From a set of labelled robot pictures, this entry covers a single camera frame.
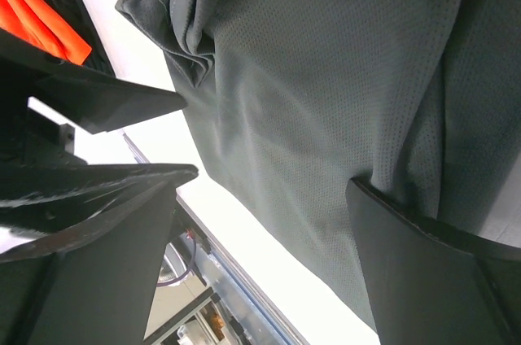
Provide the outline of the aluminium mounting rail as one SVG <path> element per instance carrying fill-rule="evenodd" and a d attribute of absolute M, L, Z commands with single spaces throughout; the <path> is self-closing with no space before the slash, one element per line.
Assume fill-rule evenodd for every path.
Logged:
<path fill-rule="evenodd" d="M 268 295 L 247 274 L 189 204 L 189 195 L 216 188 L 204 175 L 178 189 L 176 221 L 157 286 L 199 285 L 193 299 L 159 325 L 145 344 L 306 344 Z"/>

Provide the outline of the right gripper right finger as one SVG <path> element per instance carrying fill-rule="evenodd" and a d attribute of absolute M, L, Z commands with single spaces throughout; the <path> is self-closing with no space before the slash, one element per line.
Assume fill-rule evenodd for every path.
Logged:
<path fill-rule="evenodd" d="M 518 344 L 520 250 L 404 213 L 360 178 L 346 201 L 382 344 Z"/>

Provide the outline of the orange folded t shirt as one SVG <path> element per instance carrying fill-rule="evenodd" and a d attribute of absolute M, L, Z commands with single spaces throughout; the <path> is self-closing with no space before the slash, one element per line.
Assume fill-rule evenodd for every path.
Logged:
<path fill-rule="evenodd" d="M 44 0 L 1 0 L 1 29 L 76 65 L 82 65 L 92 51 Z"/>

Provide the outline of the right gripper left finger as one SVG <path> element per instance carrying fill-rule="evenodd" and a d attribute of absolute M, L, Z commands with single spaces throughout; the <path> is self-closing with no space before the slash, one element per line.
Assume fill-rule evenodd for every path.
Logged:
<path fill-rule="evenodd" d="M 3 252 L 1 342 L 142 343 L 175 202 L 164 182 Z"/>

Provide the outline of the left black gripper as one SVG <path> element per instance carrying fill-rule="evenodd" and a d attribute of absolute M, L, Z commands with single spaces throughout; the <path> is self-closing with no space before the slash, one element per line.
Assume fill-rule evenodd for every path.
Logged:
<path fill-rule="evenodd" d="M 28 106 L 34 97 L 91 134 L 187 106 L 178 93 L 122 81 L 54 57 L 1 31 L 1 226 L 40 238 L 98 218 L 169 224 L 191 164 L 90 165 L 74 155 L 76 131 Z"/>

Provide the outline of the dark grey t shirt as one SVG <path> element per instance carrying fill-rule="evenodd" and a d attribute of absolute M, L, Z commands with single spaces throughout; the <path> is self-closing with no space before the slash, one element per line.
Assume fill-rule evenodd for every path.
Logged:
<path fill-rule="evenodd" d="M 345 190 L 517 246 L 520 0 L 119 0 L 208 175 L 365 323 Z"/>

